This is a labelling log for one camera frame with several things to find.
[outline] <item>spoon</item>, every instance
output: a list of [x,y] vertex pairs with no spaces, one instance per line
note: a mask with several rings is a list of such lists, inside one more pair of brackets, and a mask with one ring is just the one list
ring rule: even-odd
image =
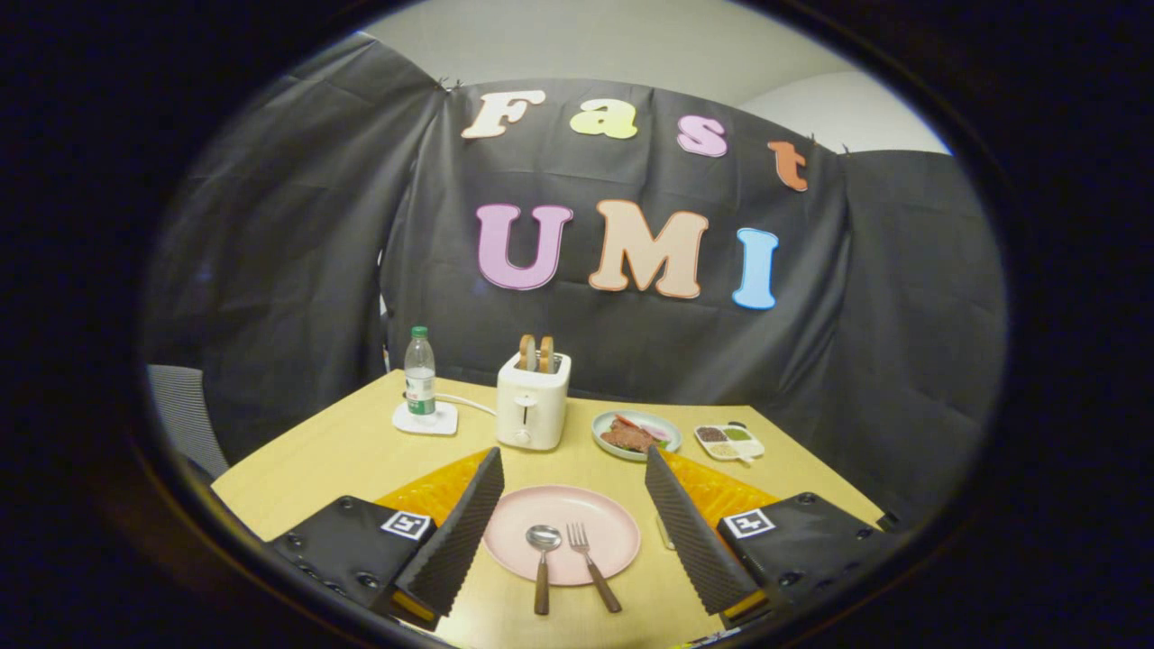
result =
[[561,545],[561,532],[552,525],[533,525],[525,532],[525,540],[541,551],[541,562],[537,565],[537,597],[533,599],[533,612],[538,616],[549,614],[549,565],[545,554]]

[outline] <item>meat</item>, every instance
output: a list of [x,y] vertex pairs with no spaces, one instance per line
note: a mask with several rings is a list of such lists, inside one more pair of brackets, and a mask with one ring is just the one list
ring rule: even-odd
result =
[[649,452],[649,447],[657,443],[653,435],[621,419],[614,419],[613,424],[609,425],[609,430],[601,433],[601,439],[619,448],[636,450],[637,453],[646,453]]

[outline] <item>letter cutout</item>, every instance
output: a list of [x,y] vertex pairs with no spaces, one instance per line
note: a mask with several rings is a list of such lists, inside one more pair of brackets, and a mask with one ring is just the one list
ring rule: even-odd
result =
[[775,154],[778,178],[787,187],[797,192],[804,192],[809,188],[809,182],[805,182],[804,178],[797,176],[797,167],[805,166],[805,158],[797,154],[793,144],[789,142],[770,142],[770,149],[773,149]]
[[745,308],[773,308],[778,300],[770,292],[773,251],[778,238],[764,230],[742,227],[737,240],[745,246],[745,263],[741,270],[741,288],[733,292],[733,301]]
[[715,119],[700,115],[685,115],[677,120],[677,143],[690,154],[720,158],[728,147],[725,143],[725,127]]
[[697,283],[697,252],[702,233],[710,227],[709,219],[691,211],[674,212],[654,239],[637,203],[601,201],[597,211],[605,216],[605,244],[601,267],[589,276],[591,286],[602,291],[624,290],[629,279],[621,273],[621,266],[628,258],[634,281],[642,291],[649,289],[664,263],[657,292],[683,299],[702,293]]
[[509,263],[509,229],[520,210],[509,204],[489,204],[477,208],[481,222],[477,261],[481,275],[497,286],[529,291],[544,286],[557,273],[561,258],[561,230],[574,217],[574,210],[561,206],[533,208],[533,218],[540,224],[537,237],[537,261],[529,268]]
[[617,140],[627,140],[637,135],[634,118],[637,109],[620,99],[590,99],[580,105],[585,111],[569,120],[569,127],[585,135],[608,135]]
[[481,95],[481,110],[477,113],[473,125],[460,132],[466,140],[477,137],[496,137],[505,132],[501,118],[508,118],[509,124],[517,124],[525,117],[529,104],[534,106],[545,102],[544,90],[517,90],[515,92],[489,92]]

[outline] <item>plate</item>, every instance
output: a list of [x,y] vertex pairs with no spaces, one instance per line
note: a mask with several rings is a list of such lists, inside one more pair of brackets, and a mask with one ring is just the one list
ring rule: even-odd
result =
[[714,460],[748,461],[765,454],[765,446],[745,426],[733,422],[697,426],[694,437]]
[[481,544],[510,573],[537,581],[541,553],[525,540],[532,525],[546,524],[561,530],[562,542],[548,553],[549,583],[584,585],[593,583],[585,557],[569,547],[565,523],[585,523],[589,555],[605,579],[625,569],[642,547],[637,521],[615,500],[568,485],[542,485],[507,493],[497,501]]
[[[609,430],[609,425],[613,424],[615,416],[621,415],[625,419],[629,419],[634,424],[646,428],[649,432],[665,433],[669,438],[669,443],[665,446],[665,449],[669,453],[676,452],[681,447],[681,431],[676,426],[666,422],[665,419],[650,415],[649,412],[640,412],[638,410],[610,410],[608,412],[602,412],[593,419],[593,441],[597,446],[600,446],[612,455],[622,457],[624,460],[634,460],[636,462],[645,462],[645,454],[637,453],[634,450],[625,450],[623,448],[617,448],[612,443],[601,439],[601,433]],[[660,434],[653,435],[659,440]]]

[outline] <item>wooden handle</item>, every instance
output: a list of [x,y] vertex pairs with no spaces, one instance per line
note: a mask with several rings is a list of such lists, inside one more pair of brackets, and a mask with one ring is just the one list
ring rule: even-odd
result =
[[537,597],[533,598],[533,612],[538,616],[549,614],[549,565],[541,557],[537,565]]
[[609,610],[610,613],[621,612],[621,603],[617,602],[617,597],[609,590],[609,584],[606,583],[605,577],[601,576],[601,570],[598,569],[597,565],[592,560],[589,562],[589,574],[593,575],[593,584],[597,585],[597,592],[601,595],[601,600],[605,602],[605,607]]

